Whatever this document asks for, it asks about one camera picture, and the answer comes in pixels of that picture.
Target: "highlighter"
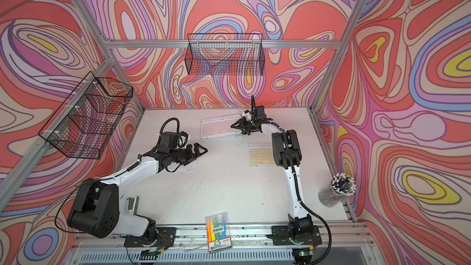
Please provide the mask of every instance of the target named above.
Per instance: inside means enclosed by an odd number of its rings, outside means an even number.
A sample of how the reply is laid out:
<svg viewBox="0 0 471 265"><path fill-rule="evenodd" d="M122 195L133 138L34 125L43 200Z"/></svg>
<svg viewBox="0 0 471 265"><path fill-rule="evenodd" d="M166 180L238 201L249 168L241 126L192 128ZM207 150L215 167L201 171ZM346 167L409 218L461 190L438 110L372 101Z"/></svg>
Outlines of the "highlighter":
<svg viewBox="0 0 471 265"><path fill-rule="evenodd" d="M212 221L212 219L211 219L211 221L210 221L210 223L209 223L209 226L211 227L211 239L212 239L212 241L215 241L215 240L216 240L216 236L214 235L214 232L213 232L213 230L212 230L212 229L214 228L214 222Z"/></svg>
<svg viewBox="0 0 471 265"><path fill-rule="evenodd" d="M225 239L226 238L226 218L222 217L221 225L224 228L224 230L221 232L221 239Z"/></svg>
<svg viewBox="0 0 471 265"><path fill-rule="evenodd" d="M206 222L206 230L208 231L208 242L212 242L212 238L211 238L211 224L209 224L209 220Z"/></svg>
<svg viewBox="0 0 471 265"><path fill-rule="evenodd" d="M219 227L219 224L217 222L214 222L214 227ZM221 234L220 233L215 233L216 239L221 239Z"/></svg>

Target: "white keyboard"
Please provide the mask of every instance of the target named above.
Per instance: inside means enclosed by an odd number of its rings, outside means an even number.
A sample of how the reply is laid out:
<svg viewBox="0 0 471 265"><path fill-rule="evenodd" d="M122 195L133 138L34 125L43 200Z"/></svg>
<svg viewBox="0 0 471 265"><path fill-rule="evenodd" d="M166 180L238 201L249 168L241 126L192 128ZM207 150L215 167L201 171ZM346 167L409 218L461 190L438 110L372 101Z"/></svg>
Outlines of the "white keyboard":
<svg viewBox="0 0 471 265"><path fill-rule="evenodd" d="M240 114L215 117L203 119L201 121L201 139L210 138L223 138L222 136L229 136L228 138L235 138L234 134L242 133L240 129L233 129L231 125L241 118Z"/></svg>

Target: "black wire basket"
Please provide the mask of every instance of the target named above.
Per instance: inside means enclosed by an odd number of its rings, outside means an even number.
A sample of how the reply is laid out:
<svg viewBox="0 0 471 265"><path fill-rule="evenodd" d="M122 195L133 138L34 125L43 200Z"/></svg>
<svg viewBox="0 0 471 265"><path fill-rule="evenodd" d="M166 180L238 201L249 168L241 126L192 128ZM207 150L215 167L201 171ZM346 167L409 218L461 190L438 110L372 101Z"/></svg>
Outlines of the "black wire basket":
<svg viewBox="0 0 471 265"><path fill-rule="evenodd" d="M132 94L131 85L95 77L49 136L39 135L68 158L100 159Z"/></svg>
<svg viewBox="0 0 471 265"><path fill-rule="evenodd" d="M263 75L262 34L194 33L187 37L185 65L189 75Z"/></svg>

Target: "white platform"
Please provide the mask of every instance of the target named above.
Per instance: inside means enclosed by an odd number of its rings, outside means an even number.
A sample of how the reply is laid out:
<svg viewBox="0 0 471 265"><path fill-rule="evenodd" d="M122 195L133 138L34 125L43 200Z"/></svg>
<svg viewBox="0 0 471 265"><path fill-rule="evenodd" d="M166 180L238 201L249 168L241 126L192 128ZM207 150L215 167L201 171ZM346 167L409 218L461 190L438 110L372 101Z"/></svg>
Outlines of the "white platform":
<svg viewBox="0 0 471 265"><path fill-rule="evenodd" d="M200 139L202 119L242 112L241 109L146 110L124 167L156 145L160 127L171 117L180 120L180 131L190 134L189 144L199 143L209 151L198 159L196 171L164 170L131 189L126 196L139 196L138 215L155 219L161 225L201 224L205 216L220 212L227 212L231 223L288 221L288 197L281 167L249 166L248 144L271 143L270 135L256 132L240 139ZM265 113L284 129L297 132L306 205L325 220L347 220L341 203L328 208L317 197L332 176L307 110L265 109ZM172 121L165 131L175 131L175 127Z"/></svg>

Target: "keyboard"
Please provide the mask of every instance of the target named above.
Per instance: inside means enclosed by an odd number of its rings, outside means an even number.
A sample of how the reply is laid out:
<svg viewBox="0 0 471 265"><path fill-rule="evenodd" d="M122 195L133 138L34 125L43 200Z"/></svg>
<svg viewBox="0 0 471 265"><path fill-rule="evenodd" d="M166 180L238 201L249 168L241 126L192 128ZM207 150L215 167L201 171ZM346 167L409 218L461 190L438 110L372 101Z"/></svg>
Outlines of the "keyboard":
<svg viewBox="0 0 471 265"><path fill-rule="evenodd" d="M203 119L201 121L201 139L210 138L223 138L223 136L229 136L228 138L235 138L235 134L242 133L240 129L233 129L231 125L237 122L241 118L240 114L229 115L223 117L215 117L209 119Z"/></svg>
<svg viewBox="0 0 471 265"><path fill-rule="evenodd" d="M272 148L250 148L250 165L274 165Z"/></svg>

